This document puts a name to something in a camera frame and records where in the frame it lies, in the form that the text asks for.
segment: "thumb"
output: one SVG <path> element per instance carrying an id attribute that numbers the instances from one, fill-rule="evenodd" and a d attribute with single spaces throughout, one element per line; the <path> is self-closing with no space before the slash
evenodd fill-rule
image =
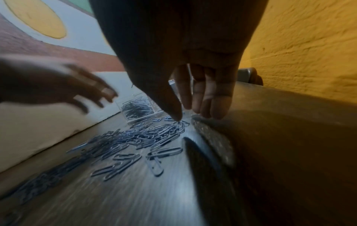
<path id="1" fill-rule="evenodd" d="M 133 84 L 146 93 L 163 111 L 172 119 L 182 119 L 182 108 L 178 97 L 175 95 L 168 81 L 156 81 L 141 77 L 140 80 L 130 78 Z"/>

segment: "textured wall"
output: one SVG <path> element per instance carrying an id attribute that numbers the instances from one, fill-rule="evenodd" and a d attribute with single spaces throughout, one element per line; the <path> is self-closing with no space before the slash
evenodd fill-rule
<path id="1" fill-rule="evenodd" d="M 270 0 L 241 67 L 264 86 L 357 103 L 357 1 Z"/>

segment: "table surface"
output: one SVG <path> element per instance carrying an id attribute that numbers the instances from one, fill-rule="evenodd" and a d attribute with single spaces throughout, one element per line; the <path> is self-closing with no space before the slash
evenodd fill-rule
<path id="1" fill-rule="evenodd" d="M 184 120 L 190 121 L 190 113 Z M 33 156 L 0 174 L 1 192 L 31 175 L 43 172 L 72 157 L 66 151 L 97 134 L 129 128 L 117 114 L 69 139 Z M 192 125 L 167 145 L 182 146 L 182 137 L 195 133 Z M 121 153 L 146 154 L 130 145 Z M 23 212 L 19 225 L 230 225 L 220 188 L 212 168 L 202 157 L 187 150 L 163 158 L 164 173 L 155 177 L 141 158 L 120 175 L 104 182 L 104 176 L 90 177 L 92 171 L 111 165 L 109 158 L 91 165 L 87 161 L 63 181 L 20 206 L 17 197 L 0 201 L 0 213 L 15 209 Z"/>

